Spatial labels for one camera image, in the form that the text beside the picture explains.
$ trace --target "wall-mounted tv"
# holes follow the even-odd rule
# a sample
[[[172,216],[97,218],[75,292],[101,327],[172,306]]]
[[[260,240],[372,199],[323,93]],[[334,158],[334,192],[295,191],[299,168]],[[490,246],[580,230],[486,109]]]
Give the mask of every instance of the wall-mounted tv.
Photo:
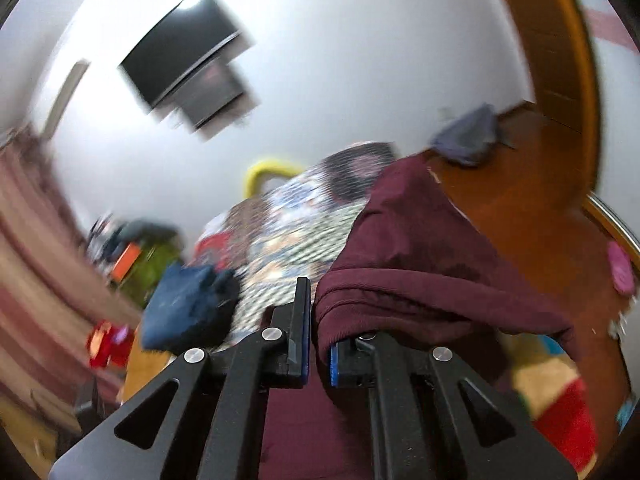
[[[140,40],[121,66],[154,108],[237,35],[238,28],[216,0],[183,0]]]

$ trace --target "red object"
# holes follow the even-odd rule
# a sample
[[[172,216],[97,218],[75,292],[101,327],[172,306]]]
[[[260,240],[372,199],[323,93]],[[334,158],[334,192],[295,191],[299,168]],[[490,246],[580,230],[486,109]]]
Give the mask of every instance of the red object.
[[[108,321],[98,323],[86,340],[91,368],[104,368],[109,364],[126,367],[134,336],[128,326],[116,326]]]
[[[534,425],[578,473],[587,467],[596,452],[598,435],[587,407],[582,379],[569,384]]]
[[[220,231],[200,240],[194,251],[194,261],[203,264],[215,265],[216,270],[231,267],[229,256],[230,231]]]

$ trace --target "maroon cloth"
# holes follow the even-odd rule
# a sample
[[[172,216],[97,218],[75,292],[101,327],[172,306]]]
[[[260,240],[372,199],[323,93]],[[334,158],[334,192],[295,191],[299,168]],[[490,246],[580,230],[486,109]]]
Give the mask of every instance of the maroon cloth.
[[[420,155],[378,177],[318,283],[315,319],[323,360],[333,343],[372,330],[431,346],[497,328],[546,334],[577,354],[571,322],[460,214]]]
[[[324,383],[330,346],[348,336],[385,330],[416,348],[447,344],[503,390],[508,361],[495,328],[547,334],[577,353],[571,323],[451,204],[421,156],[378,177],[318,283],[314,317],[309,384],[270,392],[261,480],[372,478],[364,391]]]

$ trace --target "pink object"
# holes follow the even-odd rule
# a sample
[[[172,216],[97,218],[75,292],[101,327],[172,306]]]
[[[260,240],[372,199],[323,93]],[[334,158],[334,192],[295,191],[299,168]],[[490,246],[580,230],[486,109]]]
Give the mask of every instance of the pink object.
[[[638,54],[638,48],[631,39],[631,35],[618,15],[611,12],[602,12],[601,10],[585,9],[587,23],[589,23],[590,33],[596,38],[607,40],[627,47],[632,52]]]
[[[629,257],[624,249],[613,240],[609,242],[607,254],[609,255],[614,288],[623,296],[632,296],[636,291],[636,282]]]

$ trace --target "striped curtain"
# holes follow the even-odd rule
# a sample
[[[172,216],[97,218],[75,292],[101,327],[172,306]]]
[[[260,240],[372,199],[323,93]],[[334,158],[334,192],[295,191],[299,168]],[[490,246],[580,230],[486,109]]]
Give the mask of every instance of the striped curtain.
[[[77,430],[78,387],[96,375],[105,400],[122,378],[91,370],[84,347],[107,319],[138,325],[140,311],[116,297],[82,256],[82,237],[30,129],[0,148],[0,394]]]

